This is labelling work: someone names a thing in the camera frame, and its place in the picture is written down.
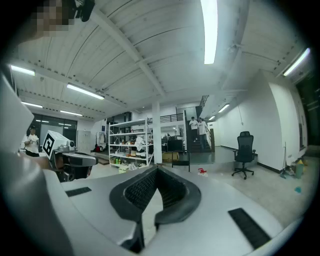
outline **white ceiling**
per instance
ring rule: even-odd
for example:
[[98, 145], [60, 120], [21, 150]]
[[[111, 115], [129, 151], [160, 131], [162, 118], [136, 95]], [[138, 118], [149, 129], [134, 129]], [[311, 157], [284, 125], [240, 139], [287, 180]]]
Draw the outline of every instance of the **white ceiling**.
[[[259, 69], [275, 72], [299, 39], [261, 0], [218, 0], [215, 62], [204, 65], [200, 0], [96, 0], [93, 12], [88, 22], [77, 19], [59, 36], [13, 51], [12, 63], [36, 70], [35, 77], [13, 73], [23, 101], [43, 105], [48, 115], [65, 110], [96, 121], [202, 95], [215, 95], [217, 108]], [[239, 53], [233, 44], [242, 45]], [[66, 79], [105, 99], [67, 89]]]

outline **staircase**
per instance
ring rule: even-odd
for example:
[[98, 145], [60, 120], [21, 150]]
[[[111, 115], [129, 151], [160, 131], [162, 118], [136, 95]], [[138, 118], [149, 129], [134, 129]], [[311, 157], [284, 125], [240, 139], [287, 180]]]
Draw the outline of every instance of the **staircase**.
[[190, 152], [191, 153], [204, 153], [204, 152], [209, 152], [211, 153], [211, 148], [208, 144], [207, 141], [205, 141], [205, 148], [204, 150], [201, 149], [201, 145], [200, 145], [200, 140], [196, 140], [195, 142], [190, 141]]

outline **metal shelving unit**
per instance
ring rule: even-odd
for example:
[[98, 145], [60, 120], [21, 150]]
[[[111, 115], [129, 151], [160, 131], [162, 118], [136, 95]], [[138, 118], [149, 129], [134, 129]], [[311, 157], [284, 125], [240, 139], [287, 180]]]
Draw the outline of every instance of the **metal shelving unit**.
[[[148, 125], [152, 124], [152, 121], [148, 120], [146, 117], [145, 119], [140, 119], [137, 121], [128, 121], [128, 122], [121, 122], [121, 123], [116, 123], [116, 124], [110, 124], [109, 125], [109, 142], [111, 136], [116, 136], [118, 137], [118, 141], [120, 142], [120, 136], [130, 136], [130, 135], [143, 135], [144, 140], [146, 145], [142, 145], [142, 147], [146, 147], [145, 149], [145, 158], [139, 158], [139, 157], [134, 157], [134, 156], [126, 156], [126, 153], [119, 152], [119, 153], [110, 153], [110, 146], [113, 147], [136, 147], [135, 145], [127, 145], [127, 144], [109, 144], [109, 156], [110, 157], [118, 157], [118, 158], [125, 158], [125, 159], [133, 159], [133, 160], [140, 160], [140, 161], [146, 161], [146, 166], [150, 165], [151, 159], [154, 156], [149, 155], [149, 146], [153, 146], [152, 143], [148, 143], [148, 135], [152, 134], [151, 129], [149, 128]], [[111, 130], [111, 127], [118, 127], [118, 128], [124, 128], [124, 127], [132, 127], [132, 126], [140, 126], [143, 125], [144, 131], [139, 131], [139, 132], [126, 132], [126, 133], [113, 133]], [[110, 163], [111, 166], [116, 166], [116, 167], [121, 167], [121, 164], [116, 164], [116, 163]]]

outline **person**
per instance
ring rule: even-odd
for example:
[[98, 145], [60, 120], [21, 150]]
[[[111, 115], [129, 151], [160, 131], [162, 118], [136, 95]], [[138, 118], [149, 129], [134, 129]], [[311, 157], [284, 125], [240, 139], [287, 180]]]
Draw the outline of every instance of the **person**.
[[198, 126], [198, 133], [200, 139], [201, 149], [204, 150], [206, 148], [207, 142], [207, 132], [206, 132], [206, 122], [204, 122], [201, 118], [199, 118]]
[[196, 142], [197, 135], [198, 135], [198, 122], [195, 120], [195, 117], [191, 117], [191, 121], [189, 122], [189, 125], [191, 126], [191, 139], [193, 142]]
[[39, 157], [39, 139], [37, 137], [36, 127], [34, 125], [30, 126], [30, 135], [27, 137], [27, 140], [24, 142], [25, 145], [25, 154], [30, 157]]

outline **pillar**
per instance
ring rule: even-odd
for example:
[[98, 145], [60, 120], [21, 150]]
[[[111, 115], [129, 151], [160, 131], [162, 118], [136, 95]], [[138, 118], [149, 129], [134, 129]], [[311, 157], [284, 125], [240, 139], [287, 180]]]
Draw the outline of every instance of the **pillar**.
[[154, 164], [162, 163], [161, 127], [160, 127], [160, 104], [159, 101], [152, 103], [152, 128], [153, 128], [153, 153]]

